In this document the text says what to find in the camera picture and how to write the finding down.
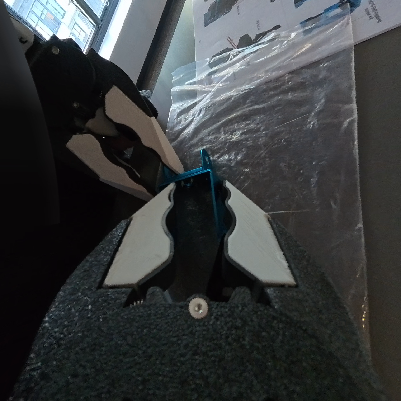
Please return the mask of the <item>blue metal bracket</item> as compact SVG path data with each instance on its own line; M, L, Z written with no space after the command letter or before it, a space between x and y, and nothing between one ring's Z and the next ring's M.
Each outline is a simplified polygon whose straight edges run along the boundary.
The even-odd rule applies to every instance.
M205 149L200 152L201 166L187 172L178 174L164 166L161 173L161 183L158 190L161 191L169 184L176 184L185 194L191 194L196 201L205 203L209 201L213 210L215 231L221 238L227 229L224 224L223 185L222 179L214 172L212 158Z

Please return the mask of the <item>clear plastic bag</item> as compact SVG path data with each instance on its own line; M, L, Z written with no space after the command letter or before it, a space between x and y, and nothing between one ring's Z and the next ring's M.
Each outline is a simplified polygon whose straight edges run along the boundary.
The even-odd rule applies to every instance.
M369 346L351 1L172 72L167 136L276 218L328 273Z

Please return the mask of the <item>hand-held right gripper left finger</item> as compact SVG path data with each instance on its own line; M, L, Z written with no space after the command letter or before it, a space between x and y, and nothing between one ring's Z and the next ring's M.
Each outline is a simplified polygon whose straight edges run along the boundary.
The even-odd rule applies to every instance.
M175 188L170 183L132 215L103 288L138 288L171 262L174 241L166 218L174 206Z

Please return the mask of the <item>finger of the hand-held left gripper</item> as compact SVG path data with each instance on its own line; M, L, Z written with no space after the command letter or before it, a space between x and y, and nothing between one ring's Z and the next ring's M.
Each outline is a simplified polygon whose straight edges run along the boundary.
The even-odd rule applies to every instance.
M114 123L132 129L145 147L158 154L165 166L176 174L184 173L180 159L156 118L149 117L116 86L105 95L105 112Z
M76 134L66 147L99 177L99 180L144 201L153 198L142 185L134 182L127 172L111 162L103 153L97 139L91 134Z

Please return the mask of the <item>white assembly instruction booklet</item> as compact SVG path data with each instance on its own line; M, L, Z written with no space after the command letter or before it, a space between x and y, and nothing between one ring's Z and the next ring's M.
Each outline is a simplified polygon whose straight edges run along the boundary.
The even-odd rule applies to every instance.
M209 68L279 33L310 33L350 13L355 43L400 26L399 0L196 0L193 3L196 61Z

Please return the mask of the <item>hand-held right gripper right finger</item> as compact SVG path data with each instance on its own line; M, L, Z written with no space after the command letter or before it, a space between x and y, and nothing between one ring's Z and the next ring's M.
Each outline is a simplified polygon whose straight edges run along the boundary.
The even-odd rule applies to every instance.
M226 259L262 286L296 286L268 214L227 180L223 187L233 218L224 238Z

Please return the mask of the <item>large window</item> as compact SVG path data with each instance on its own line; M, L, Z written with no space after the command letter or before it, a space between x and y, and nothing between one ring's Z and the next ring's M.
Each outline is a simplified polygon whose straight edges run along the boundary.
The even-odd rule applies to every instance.
M84 53L99 52L117 0L5 0L8 12L41 38L73 39Z

